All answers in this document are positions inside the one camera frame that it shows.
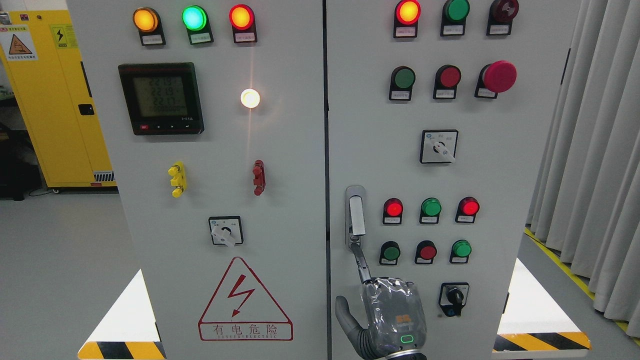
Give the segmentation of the grey robotic right hand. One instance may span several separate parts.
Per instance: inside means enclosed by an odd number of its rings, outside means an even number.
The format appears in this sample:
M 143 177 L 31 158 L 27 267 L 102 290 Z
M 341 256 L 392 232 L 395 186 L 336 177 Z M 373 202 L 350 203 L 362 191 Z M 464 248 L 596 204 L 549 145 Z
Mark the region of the grey robotic right hand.
M 361 300 L 369 326 L 363 328 L 359 324 L 344 296 L 335 298 L 334 311 L 355 352 L 364 360 L 381 359 L 413 349 L 422 352 L 427 330 L 416 284 L 390 276 L 372 277 L 359 244 L 354 244 L 350 250 L 358 265 Z

